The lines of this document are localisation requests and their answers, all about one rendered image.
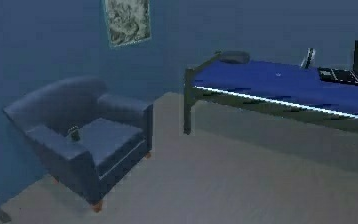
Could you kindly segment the small white and black object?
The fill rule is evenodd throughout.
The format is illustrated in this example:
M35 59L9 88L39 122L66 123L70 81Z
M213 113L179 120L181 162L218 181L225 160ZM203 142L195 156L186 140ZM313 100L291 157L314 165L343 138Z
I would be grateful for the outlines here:
M306 57L302 60L302 63L300 65L300 67L302 69L308 69L311 65L311 62L314 60L315 57L315 49L314 48L309 48L307 51L307 55Z

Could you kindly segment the blue pillow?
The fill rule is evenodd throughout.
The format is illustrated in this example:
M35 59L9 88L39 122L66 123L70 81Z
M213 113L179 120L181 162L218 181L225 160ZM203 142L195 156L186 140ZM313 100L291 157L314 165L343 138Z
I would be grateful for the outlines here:
M219 60L228 64L247 64L250 54L244 51L225 51L220 54Z

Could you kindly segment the black laptop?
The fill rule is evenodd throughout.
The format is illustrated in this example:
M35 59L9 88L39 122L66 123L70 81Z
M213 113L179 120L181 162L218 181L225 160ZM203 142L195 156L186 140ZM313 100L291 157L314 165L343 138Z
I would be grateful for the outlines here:
M358 86L358 40L354 41L353 65L351 69L317 68L321 81Z

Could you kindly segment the grey framed wall picture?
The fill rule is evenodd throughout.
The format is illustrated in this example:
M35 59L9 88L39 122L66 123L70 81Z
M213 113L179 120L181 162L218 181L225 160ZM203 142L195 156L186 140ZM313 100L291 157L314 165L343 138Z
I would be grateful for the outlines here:
M102 7L111 48L152 38L150 0L102 0Z

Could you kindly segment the blue bed with dark frame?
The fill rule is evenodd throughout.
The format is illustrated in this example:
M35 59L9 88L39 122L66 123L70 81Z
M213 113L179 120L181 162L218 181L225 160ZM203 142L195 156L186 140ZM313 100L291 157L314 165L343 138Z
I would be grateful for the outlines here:
M358 86L324 82L315 68L251 60L228 64L220 55L184 75L183 132L199 100L358 134Z

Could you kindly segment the small dark remote control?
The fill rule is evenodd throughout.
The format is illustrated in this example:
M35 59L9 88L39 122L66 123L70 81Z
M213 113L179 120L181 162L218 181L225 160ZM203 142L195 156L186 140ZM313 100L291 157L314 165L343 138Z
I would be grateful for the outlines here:
M77 142L80 140L80 134L79 134L79 127L73 126L68 130L68 135L70 136L71 140L74 142Z

